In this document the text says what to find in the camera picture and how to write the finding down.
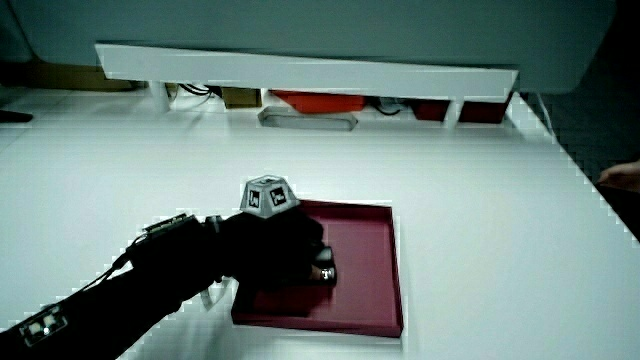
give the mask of tracking cube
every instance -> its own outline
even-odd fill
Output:
[[[245,185],[240,210],[267,219],[299,204],[284,178],[265,175]]]

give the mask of white table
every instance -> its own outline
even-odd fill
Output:
[[[144,225],[183,209],[230,215],[246,180],[276,174],[300,198],[391,202],[403,336],[233,326],[227,291],[208,313],[197,298],[185,303],[124,358],[640,353],[638,243],[548,139],[370,112],[350,133],[260,128],[256,110],[225,112],[219,101],[150,115],[144,92],[20,99],[13,110],[37,111],[0,152],[0,327],[93,279]],[[509,113],[537,131],[522,103]]]

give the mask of red tray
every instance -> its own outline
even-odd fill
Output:
[[[300,206],[324,226],[337,284],[276,291],[240,285],[233,323],[400,337],[404,325],[391,208],[306,200]]]
[[[513,93],[509,93],[504,103],[483,103],[466,101],[460,113],[460,122],[499,124],[509,107]]]
[[[320,94],[298,91],[271,90],[302,114],[362,111],[365,98],[360,95]]]
[[[444,121],[449,100],[413,100],[411,109],[418,120]]]

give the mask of cardboard box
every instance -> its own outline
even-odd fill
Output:
[[[0,64],[0,83],[5,86],[87,91],[126,91],[137,87],[132,81],[107,79],[100,66],[51,64],[40,60]]]
[[[222,88],[222,99],[227,109],[262,107],[260,89]]]

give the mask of maroon tray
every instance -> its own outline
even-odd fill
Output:
[[[300,206],[324,227],[337,284],[275,291],[240,285],[233,323],[400,337],[404,325],[391,208],[308,200]]]

